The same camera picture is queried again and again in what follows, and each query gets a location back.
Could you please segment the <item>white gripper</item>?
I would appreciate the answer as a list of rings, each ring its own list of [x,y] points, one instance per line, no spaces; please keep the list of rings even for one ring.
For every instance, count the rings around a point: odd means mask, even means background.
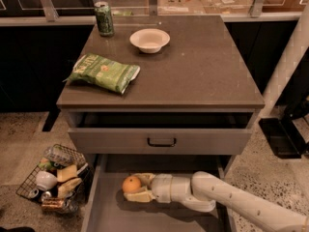
[[[158,203],[178,202],[185,208],[208,213],[216,203],[214,200],[199,200],[193,195],[191,181],[187,177],[174,177],[170,174],[134,173],[143,187],[134,192],[125,192],[124,197],[130,202],[148,203],[156,200]]]

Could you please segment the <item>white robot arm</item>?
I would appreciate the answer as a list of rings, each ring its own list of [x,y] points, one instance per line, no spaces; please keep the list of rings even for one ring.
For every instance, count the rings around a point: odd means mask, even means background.
[[[124,179],[122,190],[130,202],[178,202],[187,209],[205,213],[212,211],[219,202],[265,232],[309,232],[307,216],[235,188],[203,171],[190,178],[136,173]]]

